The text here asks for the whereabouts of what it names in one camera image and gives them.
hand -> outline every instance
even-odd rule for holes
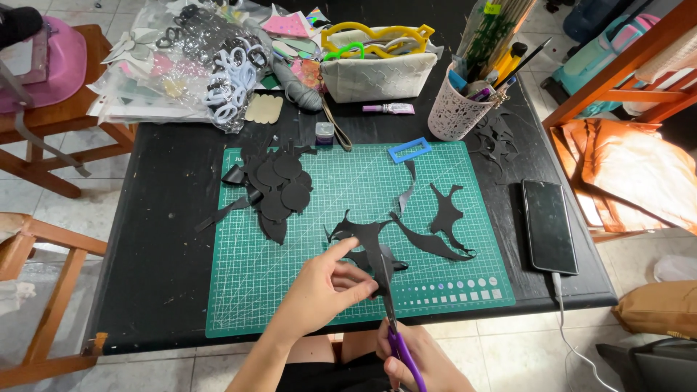
[[[399,359],[390,356],[392,349],[388,341],[388,328],[390,323],[385,317],[378,329],[378,347],[376,354],[385,361],[385,373],[390,378],[392,388],[399,388],[399,384],[406,385],[410,390],[417,392],[419,388],[414,382],[411,371]],[[475,392],[467,377],[463,375],[455,364],[447,357],[441,346],[431,337],[422,326],[405,326],[397,322],[397,328],[401,333],[409,353],[424,377],[426,389],[429,392],[465,391]]]
[[[344,239],[307,260],[266,330],[295,342],[375,292],[378,283],[368,273],[339,261],[358,245],[355,237]]]

charging cable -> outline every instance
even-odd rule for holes
[[[554,283],[554,294],[557,296],[557,301],[559,301],[559,309],[561,310],[562,313],[562,322],[561,325],[559,326],[559,331],[562,333],[562,339],[564,340],[564,343],[569,346],[571,351],[578,355],[579,358],[583,359],[584,361],[588,362],[590,366],[593,368],[593,375],[595,376],[595,379],[597,379],[600,384],[603,384],[603,386],[607,389],[609,389],[612,392],[619,392],[617,389],[614,389],[612,386],[609,386],[608,384],[605,384],[603,380],[598,377],[598,371],[595,367],[595,364],[588,358],[584,357],[583,355],[579,354],[578,351],[576,351],[570,344],[567,342],[566,337],[564,336],[564,302],[562,301],[562,278],[559,276],[558,272],[553,272],[552,273],[552,282]],[[564,369],[566,371],[566,360],[564,361]]]

purple scissors handle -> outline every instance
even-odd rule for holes
[[[416,363],[411,358],[409,349],[406,347],[406,343],[401,336],[401,333],[397,332],[395,335],[392,332],[392,327],[388,328],[388,342],[390,342],[390,347],[392,348],[392,356],[399,359],[414,376],[414,381],[416,381],[416,386],[419,387],[419,392],[426,392],[426,383],[424,382],[424,377],[421,376],[419,368],[416,367]]]

black shorts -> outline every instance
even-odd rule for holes
[[[375,352],[348,363],[288,363],[276,392],[384,392],[390,379]]]

black table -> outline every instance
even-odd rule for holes
[[[313,1],[282,3],[289,10],[309,12]],[[474,0],[460,2],[414,2],[398,0],[330,1],[322,9],[334,23],[363,21],[369,26],[403,24],[435,28],[431,37],[444,45],[445,53],[429,76],[420,96],[404,102],[414,105],[416,115],[364,115],[361,106],[330,101],[334,117],[354,144],[399,143],[425,136],[436,139],[426,124],[450,58],[456,48]],[[588,234],[574,196],[544,136],[529,98],[515,84],[505,106],[514,114],[506,118],[519,150],[506,165],[508,185],[497,186],[498,166],[481,154],[472,154],[484,203],[498,241],[516,297],[515,306],[408,317],[405,324],[425,324],[550,312],[557,309],[548,273],[532,270],[527,253],[520,180],[539,179],[563,183],[579,263],[578,276],[563,278],[568,309],[611,306],[617,303],[612,285]],[[213,258],[214,230],[196,234],[193,227],[217,208],[222,154],[240,143],[261,144],[270,129],[279,140],[289,137],[301,144],[314,143],[314,124],[324,114],[301,114],[290,102],[271,126],[248,123],[239,135],[225,135],[208,124],[140,125],[123,182],[102,276],[85,339],[108,333],[104,354],[124,354],[159,349],[219,345],[256,340],[257,334],[207,339],[206,309]],[[478,147],[474,135],[466,137],[470,149]],[[319,333],[375,329],[379,322],[329,326]]]

